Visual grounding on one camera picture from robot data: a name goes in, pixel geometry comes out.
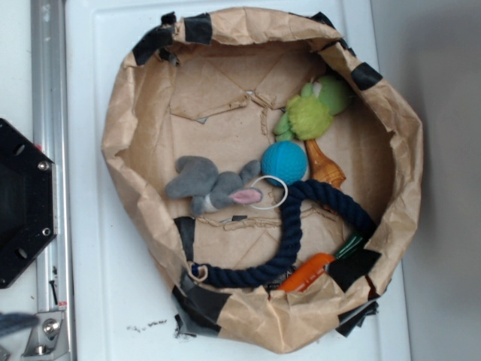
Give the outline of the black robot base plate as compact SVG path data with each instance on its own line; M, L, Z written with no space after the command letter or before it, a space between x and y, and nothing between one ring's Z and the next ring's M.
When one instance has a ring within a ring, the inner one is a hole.
M56 236L53 162L1 120L1 288L7 289Z

